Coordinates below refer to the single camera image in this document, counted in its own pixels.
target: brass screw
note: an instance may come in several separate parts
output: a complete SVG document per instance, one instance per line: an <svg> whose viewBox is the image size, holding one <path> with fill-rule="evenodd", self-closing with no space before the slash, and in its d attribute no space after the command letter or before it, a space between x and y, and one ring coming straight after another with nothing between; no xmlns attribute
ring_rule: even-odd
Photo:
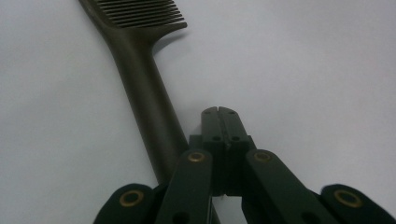
<svg viewBox="0 0 396 224"><path fill-rule="evenodd" d="M271 160L271 156L265 152L256 152L254 153L254 159L256 159L256 161L268 162Z"/></svg>
<svg viewBox="0 0 396 224"><path fill-rule="evenodd" d="M190 153L188 159L189 159L189 161L192 161L192 162L200 162L205 159L205 155L204 155L204 153L201 153L201 152L192 152L192 153Z"/></svg>
<svg viewBox="0 0 396 224"><path fill-rule="evenodd" d="M363 206L363 202L361 201L360 197L344 189L336 190L334 192L334 197L339 203L348 207L359 208Z"/></svg>
<svg viewBox="0 0 396 224"><path fill-rule="evenodd" d="M144 196L145 194L140 190L129 190L121 195L120 204L123 207L133 207L140 204L143 201Z"/></svg>

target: white surface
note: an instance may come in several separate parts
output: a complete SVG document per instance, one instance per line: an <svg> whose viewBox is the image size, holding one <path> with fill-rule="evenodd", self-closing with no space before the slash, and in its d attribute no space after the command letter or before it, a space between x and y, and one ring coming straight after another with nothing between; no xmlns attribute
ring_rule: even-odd
<svg viewBox="0 0 396 224"><path fill-rule="evenodd" d="M396 216L396 2L177 6L189 27L155 58L186 135L202 110L230 107L308 188L347 184ZM0 223L92 223L117 188L155 187L117 68L78 1L0 8ZM243 223L237 200L215 204L222 223Z"/></svg>

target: white background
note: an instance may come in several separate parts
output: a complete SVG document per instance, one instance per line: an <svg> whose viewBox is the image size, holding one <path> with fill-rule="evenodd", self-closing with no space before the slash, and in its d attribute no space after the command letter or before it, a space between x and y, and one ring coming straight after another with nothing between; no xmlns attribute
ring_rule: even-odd
<svg viewBox="0 0 396 224"><path fill-rule="evenodd" d="M236 110L315 192L342 183L396 216L396 2L177 1L155 59L183 131ZM105 41L79 2L0 3L0 223L92 223L156 186ZM222 223L244 223L216 199Z"/></svg>

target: comb teeth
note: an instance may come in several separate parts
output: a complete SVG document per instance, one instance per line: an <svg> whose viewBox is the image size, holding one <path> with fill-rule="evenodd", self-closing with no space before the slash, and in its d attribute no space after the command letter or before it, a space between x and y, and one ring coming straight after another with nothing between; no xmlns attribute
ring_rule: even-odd
<svg viewBox="0 0 396 224"><path fill-rule="evenodd" d="M184 21L172 0L95 0L116 26L152 27Z"/></svg>

